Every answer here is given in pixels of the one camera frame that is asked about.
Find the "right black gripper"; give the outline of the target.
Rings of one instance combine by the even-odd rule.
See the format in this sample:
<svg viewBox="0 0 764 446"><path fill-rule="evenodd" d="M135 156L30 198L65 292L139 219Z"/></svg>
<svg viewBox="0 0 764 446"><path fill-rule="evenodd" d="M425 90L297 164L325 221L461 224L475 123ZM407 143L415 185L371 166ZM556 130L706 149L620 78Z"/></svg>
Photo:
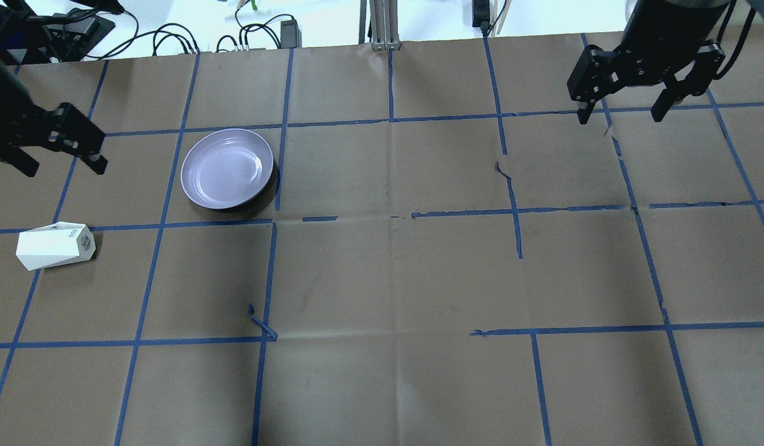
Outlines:
<svg viewBox="0 0 764 446"><path fill-rule="evenodd" d="M625 87L665 85L651 107L656 123L706 91L724 62L711 33L726 11L725 1L637 1L618 45L586 45L569 75L578 122L588 124L596 102Z"/></svg>

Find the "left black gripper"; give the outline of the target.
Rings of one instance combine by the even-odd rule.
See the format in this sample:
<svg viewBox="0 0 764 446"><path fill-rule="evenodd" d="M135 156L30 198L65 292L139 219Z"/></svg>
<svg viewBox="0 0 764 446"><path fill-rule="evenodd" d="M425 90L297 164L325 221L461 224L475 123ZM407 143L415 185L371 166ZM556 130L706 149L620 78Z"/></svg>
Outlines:
<svg viewBox="0 0 764 446"><path fill-rule="evenodd" d="M54 110L39 107L10 66L62 61L48 26L78 24L107 10L104 1L81 5L87 8L54 16L37 15L25 1L0 5L0 162L27 177L39 169L37 160L22 150L30 146L71 155L96 175L107 169L108 160L101 154L104 132L69 102Z"/></svg>

